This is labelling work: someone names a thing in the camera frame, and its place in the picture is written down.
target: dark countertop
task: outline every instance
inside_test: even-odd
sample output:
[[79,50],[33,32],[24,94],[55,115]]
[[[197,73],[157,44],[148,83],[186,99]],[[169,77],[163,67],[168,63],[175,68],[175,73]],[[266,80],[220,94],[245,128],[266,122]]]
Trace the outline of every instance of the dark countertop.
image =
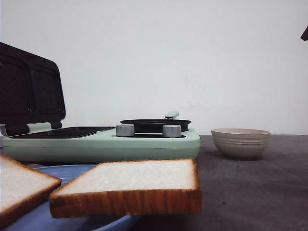
[[210,135],[197,157],[198,215],[148,215],[132,231],[301,231],[308,228],[308,136],[271,135],[254,161],[225,158]]

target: ceramic bowl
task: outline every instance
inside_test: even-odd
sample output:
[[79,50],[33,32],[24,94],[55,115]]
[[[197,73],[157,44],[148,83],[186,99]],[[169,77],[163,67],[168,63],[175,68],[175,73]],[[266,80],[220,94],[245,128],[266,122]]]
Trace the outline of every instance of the ceramic bowl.
[[237,158],[257,157],[265,149],[270,133],[244,128],[217,128],[212,130],[215,146],[223,154]]

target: bowl rim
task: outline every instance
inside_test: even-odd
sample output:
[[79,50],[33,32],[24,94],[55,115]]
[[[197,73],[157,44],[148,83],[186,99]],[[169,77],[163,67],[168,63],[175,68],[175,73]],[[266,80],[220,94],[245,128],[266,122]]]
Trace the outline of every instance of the bowl rim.
[[[253,131],[259,131],[261,133],[237,133],[237,132],[219,131],[219,130],[223,130],[223,129],[253,130]],[[268,135],[268,134],[270,134],[269,131],[260,130],[260,129],[253,129],[253,128],[214,128],[211,131],[221,133],[221,134],[234,134],[234,135]]]

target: sandwich maker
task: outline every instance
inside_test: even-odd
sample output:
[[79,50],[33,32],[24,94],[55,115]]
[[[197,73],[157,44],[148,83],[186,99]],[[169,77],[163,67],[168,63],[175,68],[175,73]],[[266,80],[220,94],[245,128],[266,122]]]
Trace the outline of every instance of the sandwich maker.
[[[56,63],[0,43],[0,128],[3,152],[13,159],[98,163],[196,158],[200,137],[188,128],[189,120],[174,119],[178,115],[123,120],[117,127],[62,128],[65,104]],[[164,125],[180,135],[165,136]]]

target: white bread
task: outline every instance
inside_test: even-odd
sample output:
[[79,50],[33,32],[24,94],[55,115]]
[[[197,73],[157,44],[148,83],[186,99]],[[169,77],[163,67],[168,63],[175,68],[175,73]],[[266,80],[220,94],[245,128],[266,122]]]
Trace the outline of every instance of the white bread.
[[50,195],[54,218],[201,210],[193,159],[100,163]]
[[0,155],[0,229],[48,200],[61,179]]

